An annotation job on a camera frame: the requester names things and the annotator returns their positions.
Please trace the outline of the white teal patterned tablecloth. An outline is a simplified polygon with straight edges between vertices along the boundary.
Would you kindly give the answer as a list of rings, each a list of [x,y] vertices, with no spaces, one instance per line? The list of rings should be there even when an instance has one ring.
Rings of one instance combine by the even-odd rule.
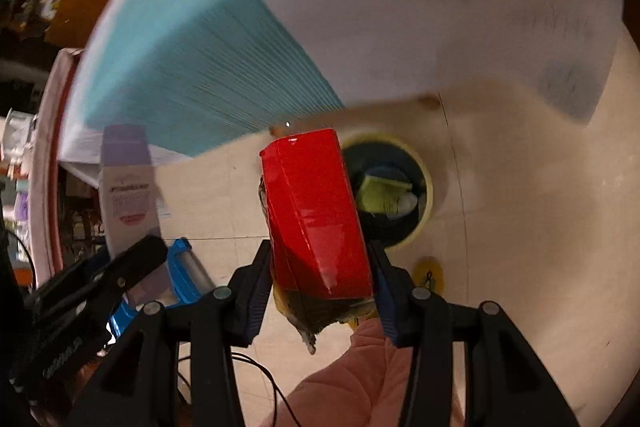
[[[590,120],[624,0],[110,0],[65,109],[58,158],[96,165],[134,124],[158,165],[273,124],[514,81]]]

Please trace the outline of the pink cloth side table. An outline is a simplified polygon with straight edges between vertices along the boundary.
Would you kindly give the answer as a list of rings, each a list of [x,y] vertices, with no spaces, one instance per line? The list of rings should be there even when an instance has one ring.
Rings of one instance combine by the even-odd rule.
[[[38,286],[64,268],[58,231],[58,139],[82,49],[58,52],[37,114],[29,173],[30,255]]]

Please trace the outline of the yellow round trash bin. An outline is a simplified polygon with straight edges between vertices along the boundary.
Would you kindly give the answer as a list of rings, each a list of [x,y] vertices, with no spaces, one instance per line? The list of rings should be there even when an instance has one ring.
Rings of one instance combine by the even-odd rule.
[[[354,135],[341,147],[364,238],[386,251],[407,246],[430,220],[434,205],[433,180],[423,160],[381,132]]]

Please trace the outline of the white purple tube package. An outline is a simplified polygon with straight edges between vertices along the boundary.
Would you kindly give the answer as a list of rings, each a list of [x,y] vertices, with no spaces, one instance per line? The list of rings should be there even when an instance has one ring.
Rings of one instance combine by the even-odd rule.
[[[141,282],[126,291],[129,306],[138,309],[152,300],[173,303],[154,168],[141,126],[114,124],[104,129],[99,199],[110,257],[125,256],[143,271]]]

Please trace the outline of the pink trouser leg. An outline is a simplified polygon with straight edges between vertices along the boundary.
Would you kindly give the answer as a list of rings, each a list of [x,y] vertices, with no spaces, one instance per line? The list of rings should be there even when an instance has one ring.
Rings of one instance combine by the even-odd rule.
[[[412,351],[385,336],[376,317],[359,323],[349,348],[303,379],[262,421],[264,426],[396,426]]]

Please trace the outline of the red glossy box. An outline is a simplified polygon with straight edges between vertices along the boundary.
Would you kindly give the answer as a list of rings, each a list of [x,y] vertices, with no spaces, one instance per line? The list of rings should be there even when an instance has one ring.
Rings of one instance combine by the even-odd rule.
[[[279,288],[320,300],[370,298],[368,255],[335,131],[277,139],[260,160]]]

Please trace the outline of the yellow embroidered right slipper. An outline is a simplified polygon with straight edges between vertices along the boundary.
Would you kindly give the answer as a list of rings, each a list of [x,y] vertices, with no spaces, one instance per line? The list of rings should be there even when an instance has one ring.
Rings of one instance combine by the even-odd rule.
[[[423,287],[437,295],[444,293],[444,270],[439,260],[433,256],[421,257],[416,260],[411,270],[411,278],[416,287]]]

